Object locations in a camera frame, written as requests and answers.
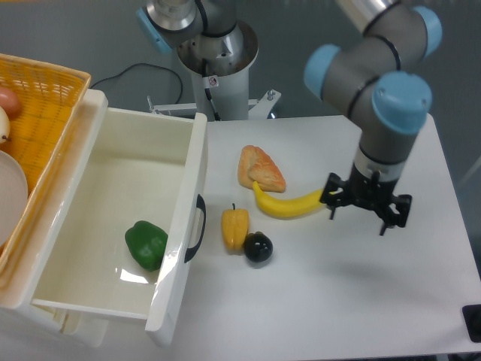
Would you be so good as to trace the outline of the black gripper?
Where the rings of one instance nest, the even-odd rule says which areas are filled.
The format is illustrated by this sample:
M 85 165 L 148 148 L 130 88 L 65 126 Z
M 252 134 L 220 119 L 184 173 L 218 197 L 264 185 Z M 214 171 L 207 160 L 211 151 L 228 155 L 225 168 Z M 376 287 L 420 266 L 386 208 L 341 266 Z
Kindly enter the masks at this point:
M 413 197 L 409 194 L 393 195 L 398 180 L 381 182 L 377 178 L 367 178 L 360 172 L 352 172 L 348 180 L 330 173 L 319 201 L 331 212 L 347 205 L 373 211 L 383 221 L 380 236 L 387 229 L 404 228 L 409 217 Z

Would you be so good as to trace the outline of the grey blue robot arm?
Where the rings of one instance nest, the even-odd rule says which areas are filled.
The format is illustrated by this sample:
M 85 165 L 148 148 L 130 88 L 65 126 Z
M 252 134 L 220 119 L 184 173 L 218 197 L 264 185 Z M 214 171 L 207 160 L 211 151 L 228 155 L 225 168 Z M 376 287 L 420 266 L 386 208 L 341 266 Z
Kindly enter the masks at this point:
M 432 103 L 427 83 L 409 74 L 443 36 L 437 15 L 400 1 L 341 1 L 362 34 L 350 50 L 326 44 L 304 68 L 309 91 L 362 131 L 348 179 L 330 174 L 318 203 L 330 211 L 354 205 L 373 211 L 383 228 L 403 227 L 410 195 L 394 189 Z M 161 53 L 175 51 L 189 70 L 199 112 L 209 120 L 245 120 L 249 69 L 259 45 L 233 1 L 149 1 L 136 16 Z

